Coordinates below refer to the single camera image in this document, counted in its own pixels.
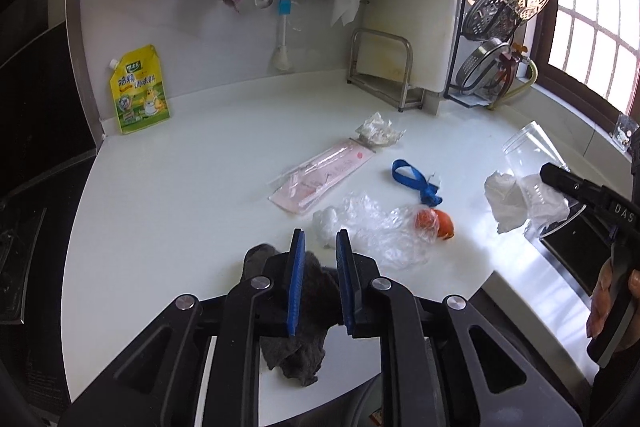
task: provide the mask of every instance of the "pink plastic package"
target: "pink plastic package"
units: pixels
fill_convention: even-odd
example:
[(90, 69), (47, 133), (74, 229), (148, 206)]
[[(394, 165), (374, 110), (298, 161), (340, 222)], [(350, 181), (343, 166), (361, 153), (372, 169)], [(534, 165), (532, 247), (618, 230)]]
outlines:
[(269, 199), (287, 212), (302, 214), (373, 155), (356, 141), (344, 140), (281, 176), (280, 188)]

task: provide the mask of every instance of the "yellow hose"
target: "yellow hose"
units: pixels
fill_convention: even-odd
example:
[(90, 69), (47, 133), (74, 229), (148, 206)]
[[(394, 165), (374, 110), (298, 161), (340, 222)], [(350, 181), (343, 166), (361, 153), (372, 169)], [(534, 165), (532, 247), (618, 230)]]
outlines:
[(522, 57), (522, 61), (531, 69), (531, 76), (529, 77), (529, 80), (527, 80), (527, 82), (525, 82), (522, 86), (516, 87), (516, 89), (510, 90), (502, 98), (499, 98), (498, 100), (494, 100), (492, 103), (490, 103), (487, 106), (488, 110), (491, 110), (491, 111), (494, 110), (498, 104), (504, 102), (505, 100), (509, 100), (512, 96), (515, 96), (520, 92), (523, 92), (525, 89), (527, 89), (527, 87), (531, 87), (533, 86), (533, 84), (536, 83), (536, 80), (538, 79), (538, 67), (536, 66), (536, 63), (526, 56)]

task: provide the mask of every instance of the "human hand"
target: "human hand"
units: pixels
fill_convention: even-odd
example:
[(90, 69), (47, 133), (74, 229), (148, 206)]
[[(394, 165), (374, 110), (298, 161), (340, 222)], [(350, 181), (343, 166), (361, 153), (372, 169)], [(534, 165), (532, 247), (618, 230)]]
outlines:
[[(609, 293), (612, 279), (613, 270), (611, 268), (611, 260), (609, 259), (600, 270), (598, 283), (593, 291), (593, 296), (591, 296), (591, 315), (589, 315), (587, 319), (587, 337), (589, 338), (596, 338), (602, 333), (604, 323), (613, 307)], [(629, 277), (628, 285), (631, 295), (633, 295), (635, 299), (640, 299), (640, 271), (633, 270)], [(626, 329), (622, 340), (620, 340), (616, 351), (622, 351), (627, 347), (631, 347), (638, 340), (640, 340), (640, 306), (638, 306), (636, 313), (633, 318), (631, 318), (629, 327)]]

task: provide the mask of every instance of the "metal cutting board stand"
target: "metal cutting board stand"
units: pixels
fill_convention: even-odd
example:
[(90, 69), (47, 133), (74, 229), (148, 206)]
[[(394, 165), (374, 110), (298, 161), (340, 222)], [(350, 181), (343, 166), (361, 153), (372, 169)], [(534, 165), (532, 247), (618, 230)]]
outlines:
[[(360, 42), (363, 34), (376, 35), (378, 37), (397, 41), (404, 46), (406, 50), (406, 61), (404, 63), (402, 83), (396, 80), (391, 80), (390, 78), (358, 73), (358, 52), (360, 51)], [(386, 103), (393, 105), (399, 112), (411, 108), (422, 109), (425, 102), (426, 90), (421, 87), (412, 87), (409, 84), (413, 65), (414, 50), (411, 46), (411, 42), (404, 37), (378, 30), (370, 30), (368, 28), (356, 28), (353, 32), (353, 37), (351, 38), (351, 54), (347, 83), (355, 84), (380, 100), (384, 100)]]

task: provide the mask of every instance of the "blue gripper pad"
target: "blue gripper pad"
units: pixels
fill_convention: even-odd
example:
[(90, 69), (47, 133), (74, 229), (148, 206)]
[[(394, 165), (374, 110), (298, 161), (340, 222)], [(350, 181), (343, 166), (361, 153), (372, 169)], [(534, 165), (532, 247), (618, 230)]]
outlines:
[(347, 249), (350, 249), (350, 245), (345, 245), (344, 240), (340, 237), (338, 232), (335, 238), (335, 262), (338, 268), (338, 283), (340, 286), (340, 301), (342, 302), (342, 319), (344, 325), (347, 326), (347, 333), (353, 334), (353, 325), (355, 322), (354, 317), (354, 303), (353, 303), (353, 288), (351, 286), (351, 275), (349, 274), (349, 268), (344, 256)]
[(296, 334), (300, 318), (300, 298), (302, 297), (302, 280), (305, 274), (305, 233), (300, 231), (296, 254), (293, 261), (293, 272), (289, 283), (289, 302), (287, 306), (287, 331), (292, 337)]

